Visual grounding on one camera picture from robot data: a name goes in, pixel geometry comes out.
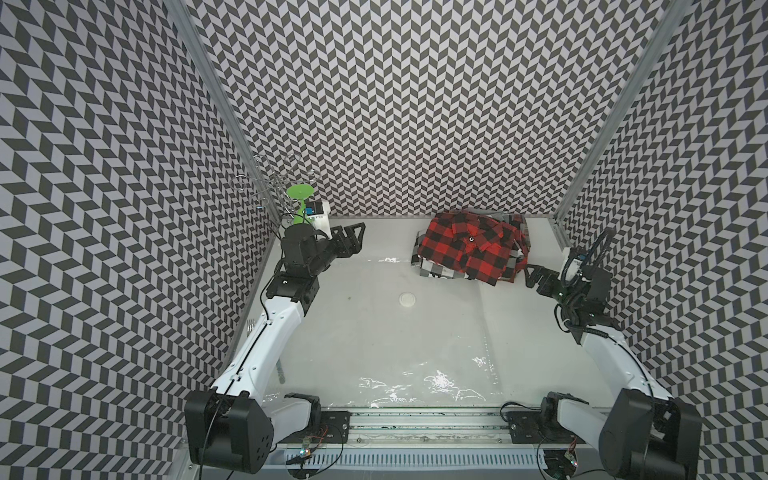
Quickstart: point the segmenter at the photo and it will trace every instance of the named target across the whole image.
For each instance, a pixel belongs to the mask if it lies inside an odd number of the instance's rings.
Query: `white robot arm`
[[[283,258],[266,287],[264,313],[212,388],[187,397],[184,417],[192,462],[256,473],[278,441],[305,430],[319,434],[317,397],[292,393],[264,408],[261,403],[281,352],[317,294],[318,275],[337,257],[362,248],[364,223],[330,231],[328,237],[308,222],[286,229]]]
[[[555,320],[559,325],[559,309],[561,328],[589,353],[614,397],[605,416],[581,399],[550,392],[541,404],[540,428],[573,432],[597,449],[603,468],[615,478],[694,480],[700,415],[653,378],[618,322],[605,314],[611,274],[599,264],[613,235],[606,229],[589,251],[567,251],[561,272],[541,266],[531,266],[533,273],[526,270],[526,285],[538,283],[539,294],[557,300]]]

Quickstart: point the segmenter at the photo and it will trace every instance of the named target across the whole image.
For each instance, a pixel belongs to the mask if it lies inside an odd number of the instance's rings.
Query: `green plastic part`
[[[293,198],[294,200],[298,200],[301,203],[301,207],[293,217],[293,223],[303,223],[306,221],[306,204],[304,203],[304,200],[311,197],[312,194],[315,193],[314,187],[307,184],[293,185],[292,187],[288,187],[286,193],[289,197]]]

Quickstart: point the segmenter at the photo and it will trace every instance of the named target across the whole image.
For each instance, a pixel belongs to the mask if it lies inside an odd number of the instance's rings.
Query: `red plaid shirt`
[[[509,223],[463,211],[443,212],[429,224],[419,255],[495,285],[513,250],[528,257],[522,233]],[[515,265],[515,271],[524,268],[525,261]]]

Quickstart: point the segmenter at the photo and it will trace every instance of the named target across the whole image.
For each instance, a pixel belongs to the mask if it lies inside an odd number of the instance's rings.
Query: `black cable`
[[[280,221],[281,222],[283,220],[283,217],[285,217],[286,215],[293,215],[294,217],[296,217],[296,216],[302,217],[304,219],[304,221],[302,223],[310,223],[310,224],[312,223],[312,222],[310,222],[310,219],[308,219],[304,214],[295,214],[294,212],[283,212],[280,215]]]
[[[584,256],[584,261],[581,262],[581,267],[586,268],[589,266],[589,260],[592,260],[592,255],[594,255],[594,252],[598,249],[600,246],[600,243],[605,238],[605,234],[608,231],[608,229],[603,230],[600,232],[600,235],[598,235],[598,239],[594,241],[591,247],[589,247],[589,250],[587,251],[587,254]]]
[[[245,356],[243,357],[243,361],[240,362],[240,366],[237,367],[237,370],[235,371],[235,375],[240,373],[240,370],[242,370],[243,367],[245,366],[245,362],[248,360],[248,356],[253,351],[254,346],[256,346],[256,344],[259,342],[259,338],[261,338],[261,334],[264,333],[264,330],[266,330],[266,325],[264,325],[264,327],[261,329],[259,334],[256,336],[256,339],[253,341],[253,343],[251,343],[250,348],[248,349],[248,351],[246,352]],[[230,392],[230,389],[232,388],[232,385],[234,385],[234,384],[235,384],[235,378],[232,378],[230,380],[229,386],[227,387],[226,390],[224,390],[224,395],[226,395],[227,393]]]
[[[602,330],[592,329],[588,326],[574,325],[570,320],[565,320],[565,327],[569,330],[574,330],[575,332],[591,333],[592,335],[601,336],[604,339],[613,340],[610,335]]]
[[[598,246],[600,245],[601,241],[603,241],[603,246],[600,249],[600,254],[598,254],[598,257],[594,259],[594,262],[589,266],[589,270],[587,271],[587,275],[591,278],[594,271],[600,266],[600,262],[603,261],[603,258],[608,253],[608,249],[611,247],[611,243],[614,240],[614,235],[616,234],[616,230],[613,228],[606,228],[603,230],[603,233],[600,234],[598,239],[594,242],[594,245],[590,249],[590,253],[588,253],[588,258],[591,258],[592,255],[594,255],[594,252],[597,251]]]
[[[278,239],[278,240],[282,240],[282,239],[283,239],[283,238],[280,236],[280,226],[279,226],[279,225],[275,225],[274,223],[272,223],[272,221],[270,221],[270,226],[269,226],[269,228],[270,228],[270,232],[274,233],[274,234],[275,234],[275,237],[277,237],[277,239]]]
[[[544,475],[544,470],[541,470],[541,463],[538,461],[538,451],[539,451],[539,449],[541,448],[541,444],[542,444],[542,443],[544,443],[544,440],[546,440],[546,439],[547,439],[547,437],[543,436],[543,435],[541,434],[541,432],[539,432],[538,434],[539,434],[539,435],[541,435],[541,441],[540,441],[540,442],[538,443],[538,445],[536,446],[536,466],[538,467],[538,472],[539,472],[539,473],[541,473],[541,477],[542,477],[544,480],[547,480],[547,477],[545,477],[545,475]]]
[[[573,278],[570,280],[566,280],[565,277],[568,275],[568,269],[571,268],[571,263],[576,259],[576,257],[568,256],[568,261],[565,262],[565,265],[563,265],[563,271],[560,274],[560,284],[564,286],[565,288],[571,288],[573,285],[576,284],[576,282],[579,279],[579,275],[574,274]]]
[[[210,424],[208,425],[208,431],[205,433],[205,440],[203,441],[203,448],[200,449],[200,469],[198,469],[197,471],[197,480],[203,480],[203,457],[205,456],[205,448],[208,446],[210,431],[214,428],[216,415],[219,414],[219,409],[221,408],[221,400],[222,398],[219,397],[219,401],[216,402],[216,410],[214,411],[214,416],[213,418],[210,419]]]
[[[336,462],[339,461],[339,458],[341,458],[341,455],[344,453],[344,434],[341,433],[341,430],[339,430],[339,427],[337,427],[336,425],[329,425],[329,426],[332,426],[339,433],[339,437],[341,438],[341,452],[339,452],[339,456],[337,456],[330,465],[328,465],[327,467],[323,468],[322,470],[319,470],[316,473],[313,473],[312,475],[310,475],[310,477],[313,477],[315,475],[319,475],[319,474],[323,473],[324,471],[326,471],[328,468],[333,467],[336,464]]]
[[[504,405],[499,407],[499,409],[498,409],[498,416],[500,416],[502,418],[502,420],[504,420],[507,423],[509,423],[509,420],[507,420],[507,417],[504,416],[504,413],[503,413],[502,410],[504,410],[505,408],[507,408],[510,405],[515,405],[515,406],[522,407],[524,409],[530,409],[530,410],[541,410],[541,407],[529,407],[527,405],[523,405],[520,402],[506,402]]]
[[[267,322],[270,321],[270,313],[266,311],[266,305],[264,305],[264,299],[262,297],[264,296],[264,290],[266,290],[266,288],[270,285],[274,277],[275,276],[272,275],[272,278],[270,278],[270,281],[264,284],[264,288],[261,289],[261,293],[259,293],[259,303],[261,303],[261,308],[264,309],[264,315],[266,315]]]
[[[570,333],[571,332],[570,330],[564,329],[563,326],[560,324],[560,320],[558,318],[558,307],[560,307],[560,310],[563,309],[563,306],[560,303],[554,306],[554,311],[552,312],[554,314],[554,322],[558,324],[558,328],[562,332]]]
[[[587,299],[587,295],[584,293],[584,287],[585,286],[582,285],[580,289],[574,289],[571,291],[571,294],[566,296],[565,299],[561,302],[572,313],[574,312],[574,305],[576,305],[577,301],[581,299]]]

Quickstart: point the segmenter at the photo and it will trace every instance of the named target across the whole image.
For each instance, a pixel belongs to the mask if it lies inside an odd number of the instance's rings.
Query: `chevron patterned wall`
[[[694,3],[566,219],[582,244],[617,228],[614,315],[706,416],[702,478],[768,469],[766,21]]]
[[[160,0],[0,2],[0,170],[0,478],[161,478],[268,230]]]
[[[667,1],[187,0],[267,173],[343,215],[554,211]]]

